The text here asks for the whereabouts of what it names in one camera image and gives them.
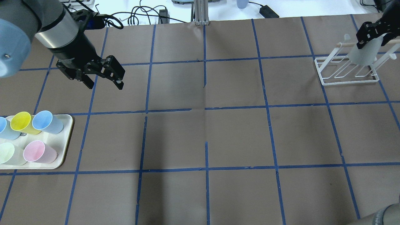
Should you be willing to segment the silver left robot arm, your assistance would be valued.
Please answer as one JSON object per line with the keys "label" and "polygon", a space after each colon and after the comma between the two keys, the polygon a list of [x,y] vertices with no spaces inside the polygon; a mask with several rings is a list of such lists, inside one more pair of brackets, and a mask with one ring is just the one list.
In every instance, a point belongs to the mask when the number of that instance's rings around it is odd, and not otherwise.
{"label": "silver left robot arm", "polygon": [[1,78],[15,75],[31,52],[37,39],[56,58],[56,67],[69,79],[92,89],[96,75],[122,90],[125,69],[113,55],[100,57],[85,35],[87,29],[115,26],[112,15],[99,14],[89,8],[69,12],[57,0],[1,1]]}

